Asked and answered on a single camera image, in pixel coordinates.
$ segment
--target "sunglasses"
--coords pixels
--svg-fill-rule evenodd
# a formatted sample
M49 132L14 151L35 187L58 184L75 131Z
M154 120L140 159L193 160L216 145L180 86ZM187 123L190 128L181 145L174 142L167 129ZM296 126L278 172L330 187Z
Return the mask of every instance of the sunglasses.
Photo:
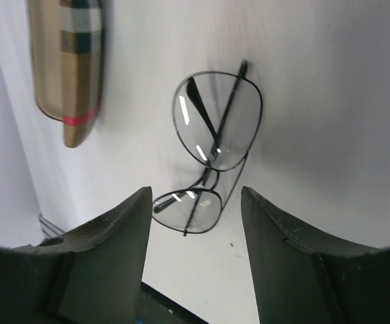
M161 225L186 236L206 233L219 222L262 117L262 95L246 78L248 67L243 61L237 75L198 72L177 87L172 108L175 131L204 170L191 186L153 201L152 216ZM233 181L228 181L231 173Z

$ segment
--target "clear lens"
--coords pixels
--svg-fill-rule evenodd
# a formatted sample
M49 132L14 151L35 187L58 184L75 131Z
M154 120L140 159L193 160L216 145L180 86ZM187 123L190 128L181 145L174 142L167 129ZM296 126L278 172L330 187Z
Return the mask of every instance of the clear lens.
M261 117L261 97L255 86L243 79L239 81L229 113L225 114L237 79L217 72L199 74L193 77L194 83L187 79L181 84L173 102L175 127L183 145L199 162L219 171L229 170L242 161ZM190 95L194 84L218 136L219 147L200 112L200 101Z
M202 233L216 224L221 208L215 193L197 188L179 190L153 202L153 218L181 232Z

